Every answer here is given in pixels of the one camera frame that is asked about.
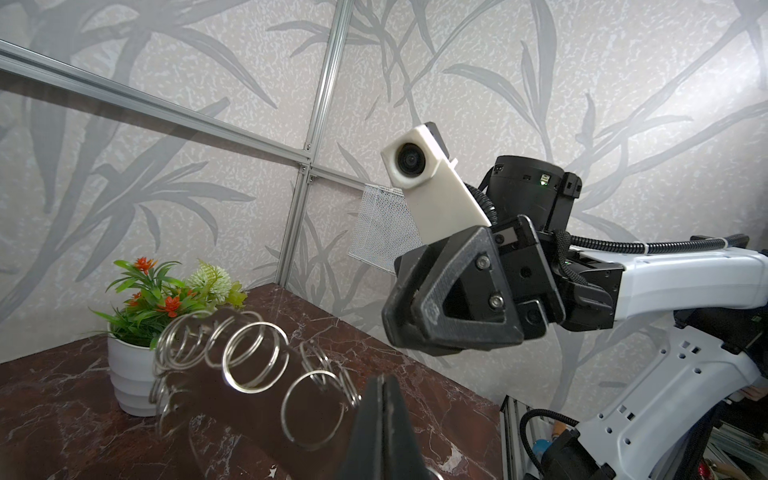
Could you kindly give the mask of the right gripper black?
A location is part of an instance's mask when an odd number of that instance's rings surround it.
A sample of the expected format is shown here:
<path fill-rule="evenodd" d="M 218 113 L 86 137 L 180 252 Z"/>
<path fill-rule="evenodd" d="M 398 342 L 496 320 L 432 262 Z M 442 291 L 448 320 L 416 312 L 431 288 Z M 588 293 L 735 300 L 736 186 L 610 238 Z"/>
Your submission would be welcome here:
<path fill-rule="evenodd" d="M 382 308 L 387 339 L 433 356 L 517 346 L 551 324 L 611 329 L 624 272 L 537 232 L 525 215 L 422 245 L 394 266 Z"/>

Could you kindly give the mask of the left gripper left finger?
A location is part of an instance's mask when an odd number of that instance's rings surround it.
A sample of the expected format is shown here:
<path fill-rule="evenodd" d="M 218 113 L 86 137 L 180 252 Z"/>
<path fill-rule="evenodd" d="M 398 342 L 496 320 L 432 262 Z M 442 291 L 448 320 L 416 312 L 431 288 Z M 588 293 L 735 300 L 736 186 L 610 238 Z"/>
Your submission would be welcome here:
<path fill-rule="evenodd" d="M 384 378 L 370 378 L 358 407 L 337 479 L 383 479 Z"/>

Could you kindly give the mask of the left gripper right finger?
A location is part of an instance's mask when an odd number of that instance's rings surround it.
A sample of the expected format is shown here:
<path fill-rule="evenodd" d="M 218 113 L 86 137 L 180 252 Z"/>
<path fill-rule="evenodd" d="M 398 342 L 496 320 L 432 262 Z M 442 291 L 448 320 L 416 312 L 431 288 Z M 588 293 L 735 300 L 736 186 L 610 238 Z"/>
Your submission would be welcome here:
<path fill-rule="evenodd" d="M 382 471 L 384 479 L 431 479 L 413 430 L 401 388 L 394 376 L 384 378 Z"/>

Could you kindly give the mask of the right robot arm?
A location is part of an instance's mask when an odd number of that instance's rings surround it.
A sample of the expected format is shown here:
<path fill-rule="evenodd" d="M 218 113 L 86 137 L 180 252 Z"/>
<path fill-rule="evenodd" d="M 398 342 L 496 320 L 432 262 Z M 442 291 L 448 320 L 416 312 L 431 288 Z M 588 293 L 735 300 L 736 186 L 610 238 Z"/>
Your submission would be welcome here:
<path fill-rule="evenodd" d="M 626 366 L 643 346 L 633 379 L 532 463 L 544 479 L 691 477 L 723 401 L 767 376 L 766 254 L 739 236 L 573 236 L 581 180 L 540 160 L 501 156 L 479 187 L 414 144 L 385 165 L 422 239 L 396 263 L 390 342 L 442 356 L 553 333 L 562 391 L 599 354 Z"/>

